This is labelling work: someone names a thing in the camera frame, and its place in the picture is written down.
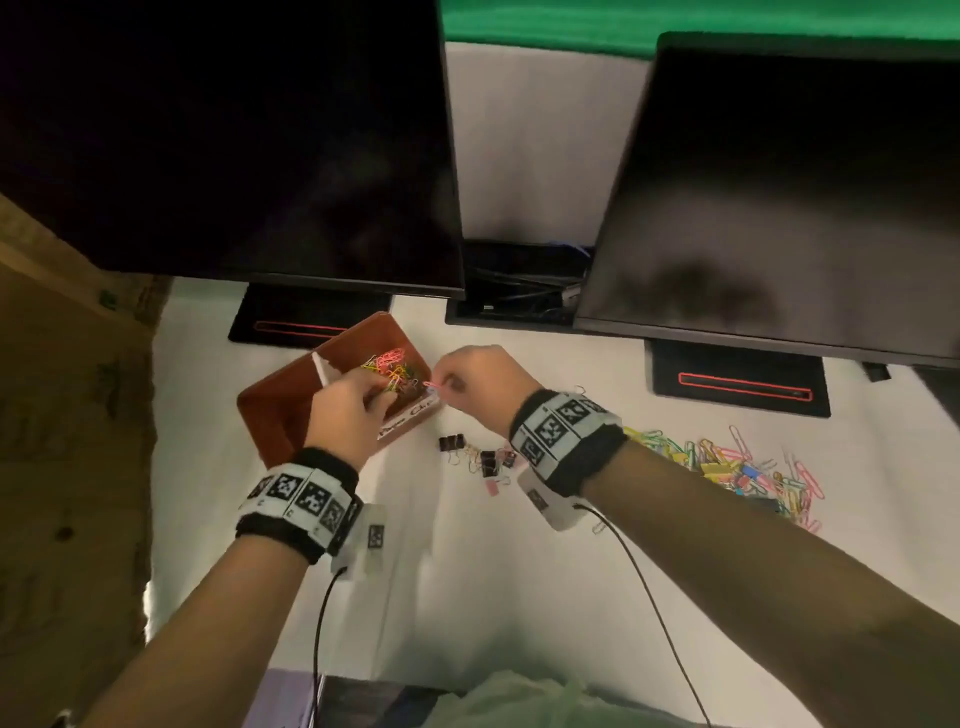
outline monitor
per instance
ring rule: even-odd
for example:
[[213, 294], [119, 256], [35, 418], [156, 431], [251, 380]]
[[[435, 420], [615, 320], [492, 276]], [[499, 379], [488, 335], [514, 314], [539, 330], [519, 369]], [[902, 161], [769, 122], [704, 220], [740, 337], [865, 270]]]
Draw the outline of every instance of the monitor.
[[663, 36], [575, 326], [960, 366], [957, 48]]
[[438, 8], [8, 4], [0, 192], [111, 270], [461, 295]]

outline black monitor stand base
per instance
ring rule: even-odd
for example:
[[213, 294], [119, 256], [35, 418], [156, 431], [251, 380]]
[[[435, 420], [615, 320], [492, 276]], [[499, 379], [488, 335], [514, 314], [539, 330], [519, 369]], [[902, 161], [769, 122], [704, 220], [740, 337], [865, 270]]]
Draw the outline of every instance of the black monitor stand base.
[[653, 391], [667, 397], [829, 417], [819, 356], [648, 339]]
[[251, 283], [228, 338], [238, 344], [315, 349], [377, 311], [389, 311], [390, 300], [386, 293]]

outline person's right hand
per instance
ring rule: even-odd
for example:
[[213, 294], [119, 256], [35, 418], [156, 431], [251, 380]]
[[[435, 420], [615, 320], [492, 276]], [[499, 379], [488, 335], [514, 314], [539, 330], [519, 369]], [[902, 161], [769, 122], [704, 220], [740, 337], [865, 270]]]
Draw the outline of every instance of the person's right hand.
[[440, 399], [507, 439], [520, 406], [542, 385], [503, 347], [463, 347], [434, 367]]

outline red rectangle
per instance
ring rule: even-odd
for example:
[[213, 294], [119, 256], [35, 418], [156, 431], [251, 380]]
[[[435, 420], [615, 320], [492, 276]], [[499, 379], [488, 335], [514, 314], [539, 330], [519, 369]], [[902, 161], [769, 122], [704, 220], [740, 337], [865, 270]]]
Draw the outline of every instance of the red rectangle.
[[741, 395], [756, 395], [757, 397], [773, 397], [778, 400], [813, 401], [813, 390], [808, 387], [787, 387], [782, 384], [771, 384], [765, 381], [731, 379], [727, 376], [698, 375], [692, 374], [691, 372], [680, 372], [677, 375], [677, 381], [684, 387], [717, 389], [722, 392], [735, 392]]

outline monitor screen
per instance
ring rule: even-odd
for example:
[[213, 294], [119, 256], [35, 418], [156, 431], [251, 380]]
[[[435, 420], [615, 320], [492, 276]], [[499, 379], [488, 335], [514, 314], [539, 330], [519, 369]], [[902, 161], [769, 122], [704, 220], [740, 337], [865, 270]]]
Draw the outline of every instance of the monitor screen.
[[452, 149], [431, 0], [0, 11], [0, 192], [104, 268], [462, 291]]
[[577, 325], [960, 365], [951, 48], [676, 39], [654, 61]]

